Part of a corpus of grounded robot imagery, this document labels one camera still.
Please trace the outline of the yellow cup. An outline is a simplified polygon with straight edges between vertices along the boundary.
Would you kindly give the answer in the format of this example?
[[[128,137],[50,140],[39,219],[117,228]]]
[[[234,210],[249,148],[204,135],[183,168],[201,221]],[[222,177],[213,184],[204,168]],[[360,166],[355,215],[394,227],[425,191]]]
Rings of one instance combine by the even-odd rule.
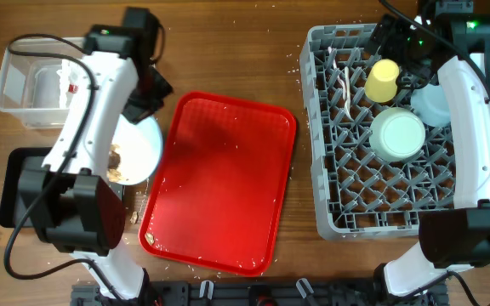
[[[368,99],[376,103],[386,103],[396,96],[396,79],[400,75],[398,64],[391,59],[377,61],[364,85]]]

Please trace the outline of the light blue bowl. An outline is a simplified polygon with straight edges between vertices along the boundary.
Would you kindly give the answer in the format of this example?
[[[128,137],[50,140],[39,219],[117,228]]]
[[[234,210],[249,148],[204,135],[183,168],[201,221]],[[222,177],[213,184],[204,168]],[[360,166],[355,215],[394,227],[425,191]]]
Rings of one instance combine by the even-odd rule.
[[[414,90],[410,104],[414,114],[430,127],[443,128],[451,121],[448,103],[440,85],[429,84]]]

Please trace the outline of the light blue plate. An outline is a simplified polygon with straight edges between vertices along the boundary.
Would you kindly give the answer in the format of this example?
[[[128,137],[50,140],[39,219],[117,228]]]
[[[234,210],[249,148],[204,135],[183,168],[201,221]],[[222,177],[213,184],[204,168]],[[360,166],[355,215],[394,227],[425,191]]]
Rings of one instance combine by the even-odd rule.
[[[120,115],[111,144],[120,146],[122,179],[118,184],[136,185],[147,180],[156,170],[162,156],[163,138],[157,120],[148,116],[132,124]]]

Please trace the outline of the white plastic spoon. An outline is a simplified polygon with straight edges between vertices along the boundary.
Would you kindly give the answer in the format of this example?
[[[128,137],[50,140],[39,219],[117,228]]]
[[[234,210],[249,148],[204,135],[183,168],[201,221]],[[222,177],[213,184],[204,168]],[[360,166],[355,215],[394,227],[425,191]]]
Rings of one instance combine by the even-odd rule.
[[[350,102],[351,102],[351,97],[350,97],[350,70],[346,66],[344,68],[344,99],[345,99],[345,105],[344,105],[344,111],[345,115],[351,120],[351,114],[350,114]]]

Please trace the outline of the red snack wrapper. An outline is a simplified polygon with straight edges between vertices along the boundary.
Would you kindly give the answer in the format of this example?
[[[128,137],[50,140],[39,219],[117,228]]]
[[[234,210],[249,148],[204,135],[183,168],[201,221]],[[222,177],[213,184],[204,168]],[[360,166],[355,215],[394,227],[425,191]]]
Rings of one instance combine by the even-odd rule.
[[[78,91],[78,85],[70,84],[68,88],[68,92],[71,94],[75,94]]]

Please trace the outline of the white napkin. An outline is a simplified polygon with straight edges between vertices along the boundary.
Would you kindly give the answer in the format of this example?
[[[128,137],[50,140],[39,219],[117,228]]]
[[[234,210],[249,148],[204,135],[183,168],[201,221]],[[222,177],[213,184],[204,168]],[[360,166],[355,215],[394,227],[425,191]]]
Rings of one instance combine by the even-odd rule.
[[[67,109],[72,101],[74,93],[69,93],[70,84],[77,85],[77,80],[80,77],[79,66],[67,59],[61,61],[61,67],[57,70],[59,76],[59,108]]]

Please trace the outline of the green bowl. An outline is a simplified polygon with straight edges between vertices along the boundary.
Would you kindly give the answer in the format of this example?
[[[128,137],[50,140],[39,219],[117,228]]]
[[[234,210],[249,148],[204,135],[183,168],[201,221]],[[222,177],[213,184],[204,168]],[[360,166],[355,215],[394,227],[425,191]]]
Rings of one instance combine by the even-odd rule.
[[[425,127],[410,110],[391,107],[381,111],[372,121],[369,144],[376,156],[387,162],[400,162],[412,157],[423,146]]]

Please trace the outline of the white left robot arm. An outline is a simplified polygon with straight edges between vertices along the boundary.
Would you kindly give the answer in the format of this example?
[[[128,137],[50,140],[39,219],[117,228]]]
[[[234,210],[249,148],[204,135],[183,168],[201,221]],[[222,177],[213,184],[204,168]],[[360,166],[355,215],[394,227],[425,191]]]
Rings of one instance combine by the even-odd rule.
[[[173,91],[156,68],[164,43],[165,30],[147,8],[127,8],[119,26],[94,25],[80,47],[83,75],[60,136],[41,166],[18,180],[22,221],[89,270],[103,305],[162,301],[122,240],[125,208],[107,171],[118,121],[151,117]]]

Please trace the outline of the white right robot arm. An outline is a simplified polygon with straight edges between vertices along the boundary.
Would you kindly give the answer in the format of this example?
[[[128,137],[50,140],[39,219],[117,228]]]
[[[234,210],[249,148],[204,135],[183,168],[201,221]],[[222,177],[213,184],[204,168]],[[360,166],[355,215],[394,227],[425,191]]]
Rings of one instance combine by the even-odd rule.
[[[452,208],[424,214],[418,242],[379,266],[385,296],[405,300],[490,264],[490,14],[470,1],[423,1],[419,20],[387,10],[368,49],[417,76],[414,92],[439,84],[456,162]]]

